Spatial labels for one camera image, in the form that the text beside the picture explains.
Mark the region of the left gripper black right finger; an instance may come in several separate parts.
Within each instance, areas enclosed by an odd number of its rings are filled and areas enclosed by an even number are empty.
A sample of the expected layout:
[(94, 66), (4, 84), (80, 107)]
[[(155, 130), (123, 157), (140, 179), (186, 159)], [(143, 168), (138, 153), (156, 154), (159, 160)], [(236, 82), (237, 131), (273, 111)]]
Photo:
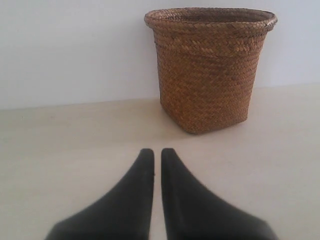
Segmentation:
[(267, 222), (207, 189), (173, 148), (161, 151), (161, 192), (169, 240), (275, 239)]

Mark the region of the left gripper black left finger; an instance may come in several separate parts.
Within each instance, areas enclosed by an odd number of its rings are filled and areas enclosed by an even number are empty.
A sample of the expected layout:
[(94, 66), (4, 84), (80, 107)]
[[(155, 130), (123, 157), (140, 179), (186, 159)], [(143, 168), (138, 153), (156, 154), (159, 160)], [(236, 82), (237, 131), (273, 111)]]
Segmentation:
[(155, 177), (152, 149), (140, 150), (127, 173), (103, 197), (56, 223), (48, 240), (147, 240)]

